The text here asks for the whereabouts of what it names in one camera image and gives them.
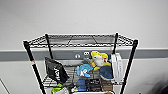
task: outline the blue object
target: blue object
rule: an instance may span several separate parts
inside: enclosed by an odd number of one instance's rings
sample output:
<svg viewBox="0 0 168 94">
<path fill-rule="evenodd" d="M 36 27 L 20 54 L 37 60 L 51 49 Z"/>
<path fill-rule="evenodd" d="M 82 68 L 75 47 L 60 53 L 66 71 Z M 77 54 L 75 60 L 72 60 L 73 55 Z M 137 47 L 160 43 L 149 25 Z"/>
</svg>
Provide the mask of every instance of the blue object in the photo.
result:
<svg viewBox="0 0 168 94">
<path fill-rule="evenodd" d="M 100 75 L 106 79 L 113 79 L 114 78 L 111 66 L 103 66 L 100 68 L 99 72 L 100 72 Z"/>
<path fill-rule="evenodd" d="M 77 75 L 80 76 L 81 71 L 83 71 L 83 70 L 85 70 L 85 69 L 87 70 L 87 72 L 89 72 L 89 71 L 92 70 L 93 68 L 92 68 L 89 64 L 83 64 L 83 65 L 81 65 L 80 67 L 77 66 L 77 67 L 76 67 Z M 85 76 L 85 77 L 90 77 L 90 75 L 87 74 L 87 73 L 84 73 L 84 76 Z"/>
<path fill-rule="evenodd" d="M 77 85 L 78 91 L 86 91 L 85 80 L 79 79 Z"/>
</svg>

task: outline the white wall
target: white wall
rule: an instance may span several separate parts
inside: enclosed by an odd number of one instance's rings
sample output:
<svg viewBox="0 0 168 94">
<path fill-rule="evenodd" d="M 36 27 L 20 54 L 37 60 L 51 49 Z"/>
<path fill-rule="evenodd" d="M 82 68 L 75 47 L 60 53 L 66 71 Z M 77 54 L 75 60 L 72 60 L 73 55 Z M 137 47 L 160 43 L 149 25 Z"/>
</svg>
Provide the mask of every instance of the white wall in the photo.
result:
<svg viewBox="0 0 168 94">
<path fill-rule="evenodd" d="M 167 0 L 0 0 L 0 51 L 49 34 L 114 34 L 168 48 Z"/>
</svg>

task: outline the black metal shelf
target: black metal shelf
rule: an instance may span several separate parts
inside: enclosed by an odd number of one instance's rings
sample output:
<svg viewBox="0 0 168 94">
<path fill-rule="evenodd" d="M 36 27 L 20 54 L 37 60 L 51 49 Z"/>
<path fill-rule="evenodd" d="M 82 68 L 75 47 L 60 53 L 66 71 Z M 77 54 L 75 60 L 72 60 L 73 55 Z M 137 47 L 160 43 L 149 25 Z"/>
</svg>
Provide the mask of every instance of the black metal shelf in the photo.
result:
<svg viewBox="0 0 168 94">
<path fill-rule="evenodd" d="M 115 35 L 48 35 L 50 47 L 112 47 Z M 46 36 L 28 42 L 31 48 L 47 48 Z M 118 35 L 117 46 L 132 46 L 133 40 Z"/>
<path fill-rule="evenodd" d="M 118 33 L 112 34 L 112 35 L 48 35 L 45 34 L 44 36 L 41 36 L 39 38 L 36 38 L 34 40 L 30 41 L 23 41 L 24 47 L 27 51 L 27 54 L 30 58 L 30 61 L 32 62 L 32 67 L 34 69 L 35 75 L 37 77 L 37 80 L 39 82 L 40 89 L 43 94 L 46 94 L 45 88 L 53 87 L 52 84 L 55 83 L 51 79 L 49 79 L 48 75 L 44 78 L 42 81 L 40 78 L 40 74 L 38 72 L 33 54 L 31 52 L 31 48 L 48 48 L 49 54 L 51 59 L 53 59 L 52 55 L 52 49 L 51 48 L 68 48 L 68 47 L 113 47 L 112 53 L 115 54 L 116 47 L 118 46 L 131 46 L 132 50 L 130 53 L 130 57 L 128 60 L 128 65 L 126 68 L 126 73 L 124 76 L 124 82 L 121 84 L 121 91 L 120 94 L 123 94 L 124 88 L 127 82 L 128 74 L 130 71 L 130 67 L 132 64 L 132 60 L 135 54 L 136 47 L 138 45 L 138 40 L 132 40 L 130 38 L 127 38 L 125 36 L 119 35 Z M 75 67 L 71 67 L 72 73 L 71 75 L 72 79 L 69 79 L 70 81 L 67 81 L 67 85 L 70 83 L 76 83 L 76 80 L 73 79 L 75 77 Z"/>
</svg>

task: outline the bag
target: bag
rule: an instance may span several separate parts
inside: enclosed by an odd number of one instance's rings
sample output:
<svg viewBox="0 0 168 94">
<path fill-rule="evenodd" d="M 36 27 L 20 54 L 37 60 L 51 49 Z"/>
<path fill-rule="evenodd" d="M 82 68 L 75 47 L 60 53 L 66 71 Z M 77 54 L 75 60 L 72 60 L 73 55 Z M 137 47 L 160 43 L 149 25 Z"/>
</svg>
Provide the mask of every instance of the bag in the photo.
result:
<svg viewBox="0 0 168 94">
<path fill-rule="evenodd" d="M 56 60 L 45 57 L 46 72 L 49 78 L 57 83 L 63 84 L 67 81 L 67 75 L 63 65 Z"/>
</svg>

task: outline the toy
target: toy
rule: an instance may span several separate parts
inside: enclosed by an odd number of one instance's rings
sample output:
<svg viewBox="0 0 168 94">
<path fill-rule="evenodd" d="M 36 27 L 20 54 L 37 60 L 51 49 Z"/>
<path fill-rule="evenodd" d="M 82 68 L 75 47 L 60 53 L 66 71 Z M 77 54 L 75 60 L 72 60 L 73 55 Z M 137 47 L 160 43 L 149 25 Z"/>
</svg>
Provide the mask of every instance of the toy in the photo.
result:
<svg viewBox="0 0 168 94">
<path fill-rule="evenodd" d="M 94 70 L 99 70 L 102 66 L 111 66 L 108 60 L 108 55 L 106 53 L 99 53 L 98 51 L 92 51 L 91 52 L 92 60 L 91 64 L 94 68 Z"/>
<path fill-rule="evenodd" d="M 77 70 L 77 75 L 78 76 L 85 76 L 85 77 L 90 77 L 89 74 L 87 74 L 87 72 L 89 72 L 90 70 L 92 70 L 93 68 L 89 65 L 89 64 L 83 64 L 81 66 L 77 66 L 76 70 Z"/>
<path fill-rule="evenodd" d="M 51 91 L 51 94 L 54 94 L 55 92 L 60 91 L 63 88 L 62 84 L 57 84 Z"/>
</svg>

